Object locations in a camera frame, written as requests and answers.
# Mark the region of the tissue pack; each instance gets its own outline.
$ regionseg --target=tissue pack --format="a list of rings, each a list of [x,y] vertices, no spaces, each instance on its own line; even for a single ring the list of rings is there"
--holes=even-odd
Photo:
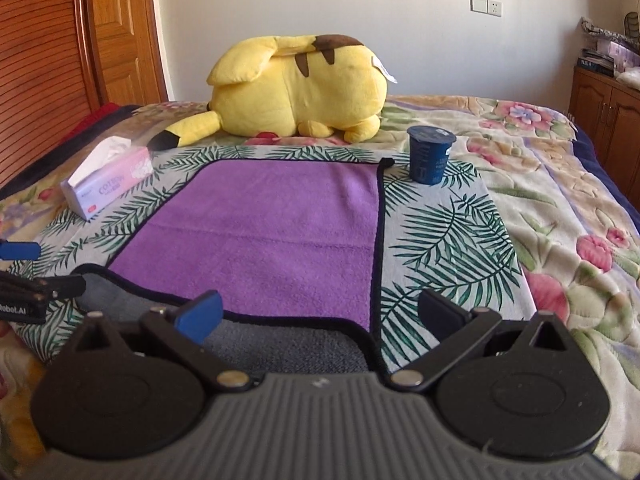
[[[60,186],[71,211],[88,220],[151,173],[149,151],[140,146],[127,149],[79,182],[72,175]]]

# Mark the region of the brown stripe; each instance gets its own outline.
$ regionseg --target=brown stripe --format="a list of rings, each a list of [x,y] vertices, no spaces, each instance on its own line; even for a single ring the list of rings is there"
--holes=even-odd
[[[313,46],[316,50],[329,50],[330,48],[340,48],[341,46],[361,45],[358,40],[351,36],[342,34],[322,34],[316,36]]]
[[[296,65],[304,77],[309,77],[309,61],[306,58],[306,52],[296,54]]]
[[[324,60],[332,65],[335,63],[335,50],[330,48],[329,50],[321,50],[322,55],[324,56]]]

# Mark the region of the yellow plush toy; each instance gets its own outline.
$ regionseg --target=yellow plush toy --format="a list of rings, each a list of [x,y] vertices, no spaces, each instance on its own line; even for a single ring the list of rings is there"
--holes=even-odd
[[[273,132],[347,142],[373,137],[395,80],[366,46],[349,36],[270,36],[229,49],[207,78],[214,87],[207,112],[169,126],[153,150],[193,144],[218,130],[243,137]]]

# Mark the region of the black circular disc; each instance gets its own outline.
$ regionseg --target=black circular disc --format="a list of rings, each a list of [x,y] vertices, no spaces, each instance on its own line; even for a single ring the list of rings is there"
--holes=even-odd
[[[436,391],[444,421],[479,449],[524,460],[549,460],[591,449],[609,416],[595,374],[572,370],[541,349],[462,364]]]
[[[48,446],[84,458],[132,458],[176,440],[199,417],[204,391],[185,368],[100,354],[78,354],[68,373],[57,370],[56,383],[34,394],[33,421]]]

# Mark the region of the metal screw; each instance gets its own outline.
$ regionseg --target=metal screw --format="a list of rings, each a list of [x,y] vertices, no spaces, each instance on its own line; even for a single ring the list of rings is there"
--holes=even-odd
[[[424,377],[417,370],[400,370],[391,376],[391,380],[398,386],[420,386],[424,382]]]
[[[227,388],[242,388],[249,384],[251,378],[240,370],[226,370],[225,372],[218,374],[216,380],[219,384],[222,384]]]

